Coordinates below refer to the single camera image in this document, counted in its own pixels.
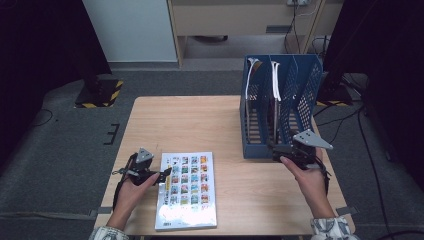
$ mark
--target gray carpet floor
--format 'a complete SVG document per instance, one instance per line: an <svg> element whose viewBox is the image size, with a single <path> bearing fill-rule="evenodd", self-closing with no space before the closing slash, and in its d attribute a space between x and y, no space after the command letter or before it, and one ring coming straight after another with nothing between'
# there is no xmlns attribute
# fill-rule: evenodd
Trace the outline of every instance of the gray carpet floor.
<svg viewBox="0 0 424 240"><path fill-rule="evenodd" d="M16 149L0 178L0 213L44 212L78 216L97 210L109 179L134 100L158 95L239 95L241 71L115 72L124 80L110 108L77 109L74 100L82 81L55 89ZM331 107L316 117L318 124L342 118L361 106ZM316 107L315 112L323 107ZM392 232L424 230L424 193L401 163L388 162L370 120L361 115L382 188ZM331 140L339 122L319 127ZM108 132L119 124L112 145ZM357 115L343 122L329 151L345 199L360 213L353 216L361 239L387 234L376 178L360 135ZM0 239L87 239L94 217L85 220L20 217L0 219ZM395 239L420 239L404 235Z"/></svg>

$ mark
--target picture book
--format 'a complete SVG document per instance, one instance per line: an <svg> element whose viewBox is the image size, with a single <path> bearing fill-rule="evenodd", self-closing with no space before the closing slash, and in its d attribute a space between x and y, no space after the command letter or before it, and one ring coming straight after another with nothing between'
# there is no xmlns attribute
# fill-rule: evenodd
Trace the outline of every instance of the picture book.
<svg viewBox="0 0 424 240"><path fill-rule="evenodd" d="M159 184L155 229L216 227L212 152L163 153L161 171L169 167L170 176Z"/></svg>

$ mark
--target sleeve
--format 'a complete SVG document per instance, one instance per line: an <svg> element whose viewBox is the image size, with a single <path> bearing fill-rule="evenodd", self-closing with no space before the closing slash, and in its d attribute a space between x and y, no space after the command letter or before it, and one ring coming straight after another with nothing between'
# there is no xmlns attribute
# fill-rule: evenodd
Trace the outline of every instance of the sleeve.
<svg viewBox="0 0 424 240"><path fill-rule="evenodd" d="M89 240L129 240L121 230L103 226L93 230Z"/></svg>
<svg viewBox="0 0 424 240"><path fill-rule="evenodd" d="M311 227L314 232L311 240L359 240L350 233L349 225L344 217L312 219Z"/></svg>

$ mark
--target power outlet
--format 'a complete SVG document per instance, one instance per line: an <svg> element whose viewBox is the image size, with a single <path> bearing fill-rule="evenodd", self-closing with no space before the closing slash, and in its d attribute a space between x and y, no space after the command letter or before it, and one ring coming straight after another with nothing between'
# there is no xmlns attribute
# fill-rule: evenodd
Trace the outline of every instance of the power outlet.
<svg viewBox="0 0 424 240"><path fill-rule="evenodd" d="M311 0L287 0L288 6L306 6L311 3Z"/></svg>

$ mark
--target white cabinet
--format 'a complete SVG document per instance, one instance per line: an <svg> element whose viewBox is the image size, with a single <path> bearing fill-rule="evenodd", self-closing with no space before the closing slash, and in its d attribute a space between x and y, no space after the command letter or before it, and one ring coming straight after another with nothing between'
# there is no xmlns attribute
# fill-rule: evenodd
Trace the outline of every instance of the white cabinet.
<svg viewBox="0 0 424 240"><path fill-rule="evenodd" d="M177 62L166 0L84 0L108 62Z"/></svg>

